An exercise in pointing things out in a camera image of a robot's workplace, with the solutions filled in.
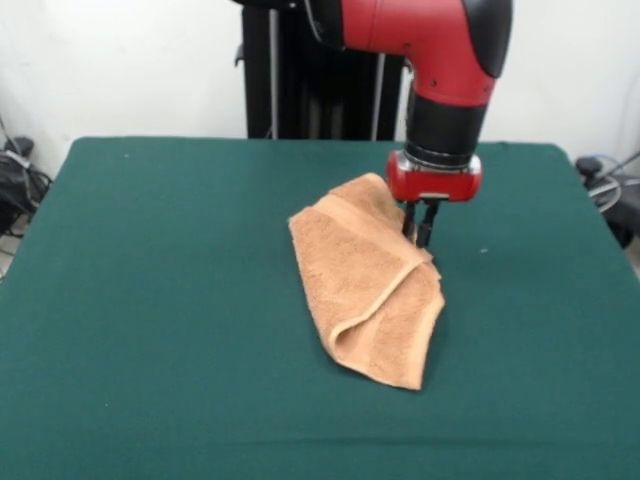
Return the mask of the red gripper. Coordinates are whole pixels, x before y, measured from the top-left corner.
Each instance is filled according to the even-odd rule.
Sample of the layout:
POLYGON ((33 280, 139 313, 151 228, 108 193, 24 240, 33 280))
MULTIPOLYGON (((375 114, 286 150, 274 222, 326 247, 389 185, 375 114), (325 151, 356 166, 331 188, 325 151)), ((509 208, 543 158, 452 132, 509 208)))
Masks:
POLYGON ((387 160, 386 180, 394 199, 407 202, 403 236, 412 244, 416 242, 415 202, 428 200, 425 202, 425 215, 417 228, 417 246, 428 247, 440 208, 439 200, 470 201, 480 189, 482 176, 482 163, 477 155, 473 155, 470 163, 462 170, 442 170, 419 165, 403 150, 393 150, 387 160))

